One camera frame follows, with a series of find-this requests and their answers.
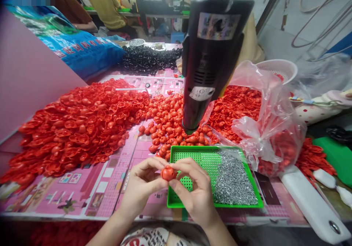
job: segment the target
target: metal pin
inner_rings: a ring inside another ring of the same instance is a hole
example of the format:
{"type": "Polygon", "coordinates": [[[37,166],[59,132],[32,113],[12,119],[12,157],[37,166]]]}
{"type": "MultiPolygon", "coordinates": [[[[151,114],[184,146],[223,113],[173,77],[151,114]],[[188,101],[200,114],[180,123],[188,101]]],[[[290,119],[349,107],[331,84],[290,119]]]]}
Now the metal pin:
{"type": "Polygon", "coordinates": [[[258,199],[241,161],[241,155],[235,157],[221,149],[216,151],[222,163],[217,167],[214,202],[228,205],[257,205],[258,199]]]}

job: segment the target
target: pile of red plastic pieces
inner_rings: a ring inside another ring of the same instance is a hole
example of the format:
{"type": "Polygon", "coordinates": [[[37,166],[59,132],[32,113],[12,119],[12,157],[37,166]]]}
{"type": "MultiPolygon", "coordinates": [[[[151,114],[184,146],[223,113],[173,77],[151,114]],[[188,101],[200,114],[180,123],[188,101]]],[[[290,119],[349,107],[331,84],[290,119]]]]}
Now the pile of red plastic pieces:
{"type": "MultiPolygon", "coordinates": [[[[243,116],[248,116],[257,121],[261,107],[262,94],[258,90],[252,90],[242,86],[228,86],[224,96],[215,101],[214,109],[210,115],[208,125],[221,133],[222,136],[238,144],[242,138],[236,135],[232,129],[232,121],[243,116]]],[[[271,138],[272,148],[282,162],[272,163],[258,157],[258,172],[269,176],[277,176],[279,172],[293,165],[298,155],[299,147],[289,131],[284,130],[276,133],[271,138]]]]}
{"type": "Polygon", "coordinates": [[[327,162],[323,148],[313,145],[312,139],[310,138],[305,139],[296,166],[313,186],[313,182],[315,182],[313,171],[323,169],[330,175],[337,175],[336,170],[327,162]]]}
{"type": "Polygon", "coordinates": [[[146,118],[147,92],[115,90],[132,87],[122,79],[93,83],[37,111],[20,127],[24,151],[10,160],[1,183],[24,189],[38,174],[58,177],[79,164],[107,161],[125,145],[127,130],[146,118]]]}
{"type": "Polygon", "coordinates": [[[260,107],[260,91],[243,86],[228,86],[224,96],[215,101],[207,124],[228,140],[239,143],[242,139],[232,131],[232,121],[243,116],[257,121],[260,107]]]}
{"type": "Polygon", "coordinates": [[[103,225],[103,221],[40,223],[32,232],[29,245],[85,246],[103,225]]]}
{"type": "Polygon", "coordinates": [[[170,159],[172,145],[207,146],[209,140],[205,136],[209,137],[211,144],[217,143],[216,136],[208,126],[199,127],[192,135],[185,133],[182,128],[183,95],[172,93],[173,91],[169,90],[170,96],[157,95],[150,100],[146,119],[153,118],[153,121],[148,124],[147,128],[139,127],[140,136],[151,135],[153,141],[149,151],[167,161],[170,159]]]}

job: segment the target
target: pile of black plastic pieces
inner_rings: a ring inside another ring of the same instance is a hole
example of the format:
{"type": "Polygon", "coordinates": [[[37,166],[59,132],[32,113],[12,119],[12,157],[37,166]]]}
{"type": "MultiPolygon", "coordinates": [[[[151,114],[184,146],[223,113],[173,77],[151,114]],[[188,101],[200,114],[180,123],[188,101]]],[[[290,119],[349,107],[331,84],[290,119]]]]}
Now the pile of black plastic pieces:
{"type": "Polygon", "coordinates": [[[182,49],[155,51],[150,47],[122,47],[126,52],[117,65],[119,72],[128,75],[155,75],[166,68],[174,69],[182,49]]]}

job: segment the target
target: hand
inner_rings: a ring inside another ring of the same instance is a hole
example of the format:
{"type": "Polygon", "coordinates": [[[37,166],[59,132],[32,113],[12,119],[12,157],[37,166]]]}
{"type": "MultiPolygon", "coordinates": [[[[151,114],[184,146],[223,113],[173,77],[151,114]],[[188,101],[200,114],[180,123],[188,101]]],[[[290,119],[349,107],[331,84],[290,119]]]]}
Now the hand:
{"type": "Polygon", "coordinates": [[[171,180],[169,185],[181,199],[184,207],[192,219],[203,229],[207,229],[219,219],[213,203],[212,186],[208,173],[192,158],[178,160],[170,166],[180,170],[177,179],[171,180]],[[193,191],[189,192],[179,181],[189,176],[193,183],[193,191]]]}
{"type": "Polygon", "coordinates": [[[166,160],[154,157],[135,165],[128,179],[128,184],[119,212],[134,220],[144,209],[151,194],[168,187],[168,182],[160,177],[158,170],[169,165],[166,160]]]}

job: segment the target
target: metal rod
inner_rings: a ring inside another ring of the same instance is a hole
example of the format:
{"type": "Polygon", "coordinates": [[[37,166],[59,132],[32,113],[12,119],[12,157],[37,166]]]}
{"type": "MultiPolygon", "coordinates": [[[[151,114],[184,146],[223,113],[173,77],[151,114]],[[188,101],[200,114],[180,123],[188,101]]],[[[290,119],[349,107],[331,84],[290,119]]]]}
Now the metal rod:
{"type": "Polygon", "coordinates": [[[257,35],[259,34],[259,32],[261,31],[261,29],[263,28],[266,20],[268,19],[272,9],[274,8],[274,6],[276,5],[277,0],[269,0],[267,6],[265,7],[261,17],[258,20],[257,26],[256,26],[256,32],[257,35]]]}
{"type": "Polygon", "coordinates": [[[144,90],[145,92],[147,92],[148,97],[150,98],[151,95],[148,93],[148,89],[147,88],[116,88],[115,91],[137,91],[137,90],[144,90]]]}

